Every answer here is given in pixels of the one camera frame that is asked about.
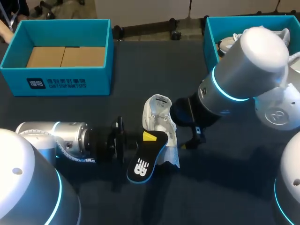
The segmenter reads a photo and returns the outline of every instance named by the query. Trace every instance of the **shoe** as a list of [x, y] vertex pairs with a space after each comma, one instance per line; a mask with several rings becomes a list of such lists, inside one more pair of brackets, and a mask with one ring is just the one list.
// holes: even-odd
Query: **shoe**
[[170, 108], [172, 102], [168, 97], [156, 94], [150, 97], [144, 106], [142, 126], [145, 130], [164, 131], [168, 135], [168, 143], [157, 157], [157, 164], [169, 161], [180, 168], [176, 125], [171, 119]]
[[[284, 28], [282, 31], [273, 31], [274, 34], [277, 34], [285, 43], [286, 46], [290, 43], [290, 31], [287, 28]], [[220, 57], [223, 57], [226, 52], [231, 48], [231, 46], [243, 35], [243, 34], [233, 34], [232, 37], [226, 37], [218, 42], [218, 54]]]
[[289, 57], [289, 66], [300, 73], [300, 52], [295, 53]]

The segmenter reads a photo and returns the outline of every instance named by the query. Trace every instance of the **open box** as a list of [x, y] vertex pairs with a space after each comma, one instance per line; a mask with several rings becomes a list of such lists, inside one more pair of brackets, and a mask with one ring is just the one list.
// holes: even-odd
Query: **open box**
[[270, 30], [288, 28], [291, 38], [289, 53], [292, 55], [300, 52], [300, 24], [293, 15], [208, 17], [204, 34], [204, 57], [208, 71], [210, 72], [220, 60], [216, 48], [220, 40], [259, 26]]
[[109, 95], [110, 20], [22, 21], [1, 72], [14, 96]]

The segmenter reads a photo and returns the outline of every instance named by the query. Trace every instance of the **logo on box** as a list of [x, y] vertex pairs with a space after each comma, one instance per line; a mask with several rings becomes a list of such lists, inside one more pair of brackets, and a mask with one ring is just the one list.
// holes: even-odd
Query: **logo on box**
[[46, 89], [42, 78], [27, 78], [31, 89]]

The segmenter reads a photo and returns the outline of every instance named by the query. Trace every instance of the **table surface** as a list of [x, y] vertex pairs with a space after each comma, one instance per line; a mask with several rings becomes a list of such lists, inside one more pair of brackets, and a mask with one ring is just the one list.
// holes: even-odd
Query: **table surface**
[[[108, 97], [13, 97], [0, 76], [0, 127], [24, 121], [77, 121], [109, 127], [121, 115], [125, 129], [142, 131], [153, 94], [172, 101], [193, 94], [206, 76], [202, 42], [117, 42], [114, 84]], [[0, 57], [6, 49], [0, 45]], [[87, 225], [274, 225], [271, 199], [282, 151], [299, 130], [280, 132], [260, 123], [254, 103], [206, 130], [207, 143], [179, 149], [180, 170], [157, 168], [143, 185], [116, 164], [59, 159], [58, 170], [79, 193]], [[191, 131], [178, 127], [179, 143]]]

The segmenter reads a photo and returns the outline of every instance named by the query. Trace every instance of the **brown cardboard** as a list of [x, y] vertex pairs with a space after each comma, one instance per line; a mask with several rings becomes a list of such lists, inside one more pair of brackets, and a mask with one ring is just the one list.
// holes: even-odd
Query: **brown cardboard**
[[105, 47], [34, 47], [28, 68], [101, 67]]
[[34, 47], [28, 68], [60, 67], [65, 47]]
[[66, 47], [61, 67], [102, 67], [105, 47]]

